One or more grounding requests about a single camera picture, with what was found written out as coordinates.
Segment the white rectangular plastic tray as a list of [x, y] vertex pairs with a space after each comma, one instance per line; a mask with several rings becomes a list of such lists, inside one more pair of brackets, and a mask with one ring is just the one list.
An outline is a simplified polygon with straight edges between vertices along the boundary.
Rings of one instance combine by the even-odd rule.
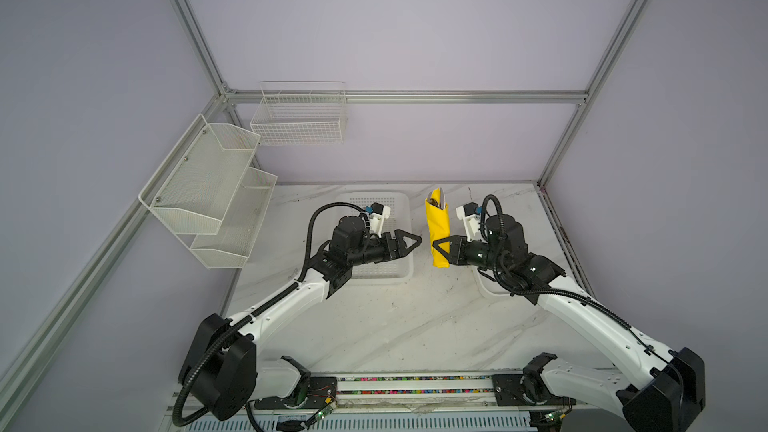
[[497, 300], [510, 297], [510, 292], [495, 282], [492, 275], [474, 269], [473, 276], [479, 292], [484, 298]]

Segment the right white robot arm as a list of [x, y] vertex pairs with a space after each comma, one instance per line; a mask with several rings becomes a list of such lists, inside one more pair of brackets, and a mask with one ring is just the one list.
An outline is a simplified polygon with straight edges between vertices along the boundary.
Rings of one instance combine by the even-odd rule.
[[530, 251], [523, 226], [487, 195], [457, 210], [464, 234], [450, 232], [444, 204], [425, 202], [438, 266], [470, 266], [512, 297], [560, 318], [614, 366], [576, 366], [554, 353], [523, 369], [517, 397], [533, 405], [568, 398], [623, 418], [635, 431], [685, 431], [704, 410], [705, 363], [689, 348], [673, 350], [589, 295], [551, 259]]

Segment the aluminium cage frame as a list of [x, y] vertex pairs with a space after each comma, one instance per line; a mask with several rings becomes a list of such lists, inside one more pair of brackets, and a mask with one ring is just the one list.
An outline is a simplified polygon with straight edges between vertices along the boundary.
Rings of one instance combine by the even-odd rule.
[[206, 105], [574, 104], [632, 0], [1, 0], [1, 369]]

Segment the white two-tier mesh shelf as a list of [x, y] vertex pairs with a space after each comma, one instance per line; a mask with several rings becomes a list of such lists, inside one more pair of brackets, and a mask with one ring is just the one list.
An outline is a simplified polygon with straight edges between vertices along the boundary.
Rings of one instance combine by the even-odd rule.
[[241, 269], [277, 177], [255, 167], [260, 136], [197, 116], [138, 195], [208, 269]]

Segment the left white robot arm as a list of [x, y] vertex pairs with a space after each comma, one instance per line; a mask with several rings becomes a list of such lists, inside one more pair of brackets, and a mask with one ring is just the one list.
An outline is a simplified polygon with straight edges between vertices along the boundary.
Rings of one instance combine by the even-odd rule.
[[310, 395], [310, 371], [290, 356], [260, 361], [259, 347], [345, 286], [355, 267], [408, 257], [421, 236], [383, 229], [390, 210], [353, 205], [330, 239], [305, 248], [298, 276], [261, 302], [230, 317], [213, 313], [199, 325], [178, 380], [172, 423], [186, 427], [207, 414], [225, 421], [251, 403], [276, 399], [290, 408]]

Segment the aluminium front mounting rail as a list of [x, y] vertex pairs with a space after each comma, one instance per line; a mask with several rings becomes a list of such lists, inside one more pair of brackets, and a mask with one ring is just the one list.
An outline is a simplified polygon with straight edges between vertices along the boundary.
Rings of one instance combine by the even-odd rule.
[[615, 369], [556, 364], [555, 389], [533, 399], [520, 370], [408, 374], [339, 374], [310, 378], [295, 406], [285, 398], [252, 399], [226, 419], [212, 413], [188, 431], [557, 431], [568, 414], [610, 410], [629, 381]]

